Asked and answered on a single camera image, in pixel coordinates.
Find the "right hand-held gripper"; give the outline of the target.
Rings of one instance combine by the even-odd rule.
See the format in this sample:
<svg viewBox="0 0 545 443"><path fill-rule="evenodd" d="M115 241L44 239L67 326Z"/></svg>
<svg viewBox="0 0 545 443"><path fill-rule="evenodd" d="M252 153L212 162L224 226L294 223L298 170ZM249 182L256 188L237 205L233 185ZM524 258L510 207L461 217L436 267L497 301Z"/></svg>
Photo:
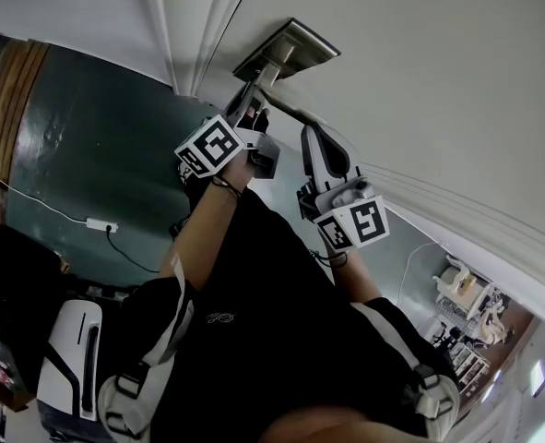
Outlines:
<svg viewBox="0 0 545 443"><path fill-rule="evenodd" d="M301 215L316 226L329 249L360 249L387 237L384 200L370 179L354 169L353 144L322 124L304 126L301 144L308 178L298 191Z"/></svg>

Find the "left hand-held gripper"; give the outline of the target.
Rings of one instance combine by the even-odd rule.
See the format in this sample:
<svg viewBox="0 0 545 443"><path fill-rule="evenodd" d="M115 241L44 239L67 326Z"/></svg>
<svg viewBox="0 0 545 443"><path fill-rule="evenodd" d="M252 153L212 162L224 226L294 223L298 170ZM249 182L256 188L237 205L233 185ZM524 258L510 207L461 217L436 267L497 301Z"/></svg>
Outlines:
<svg viewBox="0 0 545 443"><path fill-rule="evenodd" d="M262 106L254 94L254 82L246 82L228 103L224 117L241 118L240 126L252 126ZM217 174L242 150L248 152L248 161L255 166L255 178L274 178L280 149L273 138L252 129L230 127L221 115L196 129L175 155L194 175L204 178Z"/></svg>

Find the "person's right forearm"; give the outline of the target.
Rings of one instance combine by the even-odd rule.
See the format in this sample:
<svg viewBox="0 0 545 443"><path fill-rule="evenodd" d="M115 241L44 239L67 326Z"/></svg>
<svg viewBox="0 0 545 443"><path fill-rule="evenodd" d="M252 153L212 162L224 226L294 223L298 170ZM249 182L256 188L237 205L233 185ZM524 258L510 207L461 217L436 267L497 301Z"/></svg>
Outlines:
<svg viewBox="0 0 545 443"><path fill-rule="evenodd" d="M342 268L331 268L334 284L341 288L350 302L367 303L382 294L371 278L358 249L351 249L348 262Z"/></svg>

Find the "person's left forearm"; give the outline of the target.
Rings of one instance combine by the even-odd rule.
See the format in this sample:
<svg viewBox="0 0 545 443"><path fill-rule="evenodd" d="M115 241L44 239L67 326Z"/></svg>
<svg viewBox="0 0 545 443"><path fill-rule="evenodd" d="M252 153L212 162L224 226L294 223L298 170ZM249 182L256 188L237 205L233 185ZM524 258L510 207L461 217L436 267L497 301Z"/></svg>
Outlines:
<svg viewBox="0 0 545 443"><path fill-rule="evenodd" d="M247 152L243 150L225 165L218 176L243 193L254 171L248 162ZM167 251L159 276L171 277L174 266L181 264L184 277L196 290L201 290L215 266L238 202L239 199L230 191L209 182L187 223Z"/></svg>

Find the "person's left hand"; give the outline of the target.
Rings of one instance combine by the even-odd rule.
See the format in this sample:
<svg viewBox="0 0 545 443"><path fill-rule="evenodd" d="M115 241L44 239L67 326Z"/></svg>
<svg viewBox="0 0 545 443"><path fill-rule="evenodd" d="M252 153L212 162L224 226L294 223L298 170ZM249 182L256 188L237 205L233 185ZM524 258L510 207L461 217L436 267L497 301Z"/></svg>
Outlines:
<svg viewBox="0 0 545 443"><path fill-rule="evenodd" d="M249 128L253 131L265 134L269 127L269 109L263 108L260 112L252 110L250 113Z"/></svg>

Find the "black wrist band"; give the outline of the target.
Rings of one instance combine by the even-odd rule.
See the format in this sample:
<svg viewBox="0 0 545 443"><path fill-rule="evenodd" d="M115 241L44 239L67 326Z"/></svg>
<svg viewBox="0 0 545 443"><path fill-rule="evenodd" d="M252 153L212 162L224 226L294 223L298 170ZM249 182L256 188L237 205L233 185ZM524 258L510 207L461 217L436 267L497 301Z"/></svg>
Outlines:
<svg viewBox="0 0 545 443"><path fill-rule="evenodd" d="M235 196L236 199L240 199L242 196L242 192L236 189L231 183L229 183L223 177L220 177L218 175L213 175L210 179L210 183L214 186L227 189Z"/></svg>
<svg viewBox="0 0 545 443"><path fill-rule="evenodd" d="M317 250L309 250L309 254L322 266L326 268L342 268L348 262L348 253L341 252L334 255L322 256Z"/></svg>

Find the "black white shoe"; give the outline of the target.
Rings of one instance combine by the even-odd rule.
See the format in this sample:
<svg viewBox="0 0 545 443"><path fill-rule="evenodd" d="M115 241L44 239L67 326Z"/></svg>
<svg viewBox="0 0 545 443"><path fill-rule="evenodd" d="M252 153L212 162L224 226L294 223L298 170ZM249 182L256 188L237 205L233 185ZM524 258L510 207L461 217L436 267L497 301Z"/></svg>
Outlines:
<svg viewBox="0 0 545 443"><path fill-rule="evenodd" d="M195 175L194 171L186 162L180 162L177 166L177 173L185 189L197 186L200 179Z"/></svg>

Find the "person's black shirt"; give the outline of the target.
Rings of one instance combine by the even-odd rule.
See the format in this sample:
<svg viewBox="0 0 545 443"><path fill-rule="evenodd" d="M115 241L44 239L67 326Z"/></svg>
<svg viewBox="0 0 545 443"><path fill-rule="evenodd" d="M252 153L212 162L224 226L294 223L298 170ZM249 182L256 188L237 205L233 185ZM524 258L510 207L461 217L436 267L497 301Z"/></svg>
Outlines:
<svg viewBox="0 0 545 443"><path fill-rule="evenodd" d="M444 356L383 296L350 302L249 189L201 290L158 277L128 307L134 357L172 332L149 443L257 443L280 416L317 406L431 442L456 420L457 379Z"/></svg>

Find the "white ornate chair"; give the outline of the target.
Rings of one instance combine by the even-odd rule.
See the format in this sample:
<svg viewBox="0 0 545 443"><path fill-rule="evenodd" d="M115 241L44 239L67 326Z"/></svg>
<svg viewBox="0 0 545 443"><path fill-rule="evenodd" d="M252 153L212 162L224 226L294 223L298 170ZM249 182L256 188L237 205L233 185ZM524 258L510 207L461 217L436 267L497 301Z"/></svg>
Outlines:
<svg viewBox="0 0 545 443"><path fill-rule="evenodd" d="M472 286L475 277L470 272L465 263L446 255L449 266L440 276L433 276L436 283L438 296L436 301L441 301L444 297L462 296Z"/></svg>

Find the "white power strip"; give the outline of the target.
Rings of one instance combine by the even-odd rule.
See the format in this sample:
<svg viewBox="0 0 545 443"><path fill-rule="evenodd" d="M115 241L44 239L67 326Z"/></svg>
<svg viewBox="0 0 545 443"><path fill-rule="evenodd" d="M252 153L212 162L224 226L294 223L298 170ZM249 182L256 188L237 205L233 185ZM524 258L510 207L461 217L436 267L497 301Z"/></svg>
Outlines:
<svg viewBox="0 0 545 443"><path fill-rule="evenodd" d="M105 221L91 217L86 218L86 226L92 230L104 231L109 233L115 233L118 230L118 224L116 222Z"/></svg>

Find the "white cabinet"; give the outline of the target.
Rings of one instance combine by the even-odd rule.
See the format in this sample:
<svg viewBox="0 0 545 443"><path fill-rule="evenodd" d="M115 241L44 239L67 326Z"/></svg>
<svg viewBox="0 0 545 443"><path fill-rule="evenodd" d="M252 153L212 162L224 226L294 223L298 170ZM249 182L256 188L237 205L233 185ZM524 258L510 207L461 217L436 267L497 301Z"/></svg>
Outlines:
<svg viewBox="0 0 545 443"><path fill-rule="evenodd" d="M476 298L470 305L470 308L467 312L467 321L472 320L480 310L481 304L488 297L491 297L496 292L496 284L494 282L489 282L486 286L482 287Z"/></svg>

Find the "white storage shelf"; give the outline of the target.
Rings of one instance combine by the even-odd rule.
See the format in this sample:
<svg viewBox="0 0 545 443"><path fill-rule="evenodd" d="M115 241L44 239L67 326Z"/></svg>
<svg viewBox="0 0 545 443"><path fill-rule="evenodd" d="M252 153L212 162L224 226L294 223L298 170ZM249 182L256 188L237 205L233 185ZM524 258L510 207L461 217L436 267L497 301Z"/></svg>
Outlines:
<svg viewBox="0 0 545 443"><path fill-rule="evenodd" d="M461 396L469 399L478 389L480 379L490 370L490 362L478 350L458 341L450 350Z"/></svg>

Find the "black bag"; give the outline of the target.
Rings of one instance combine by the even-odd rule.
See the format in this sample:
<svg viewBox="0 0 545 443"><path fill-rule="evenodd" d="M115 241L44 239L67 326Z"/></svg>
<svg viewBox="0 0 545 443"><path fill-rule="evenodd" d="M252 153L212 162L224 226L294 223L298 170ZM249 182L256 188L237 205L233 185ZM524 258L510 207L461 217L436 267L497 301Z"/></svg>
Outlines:
<svg viewBox="0 0 545 443"><path fill-rule="evenodd" d="M23 233L0 226L0 378L33 393L63 294L61 259Z"/></svg>

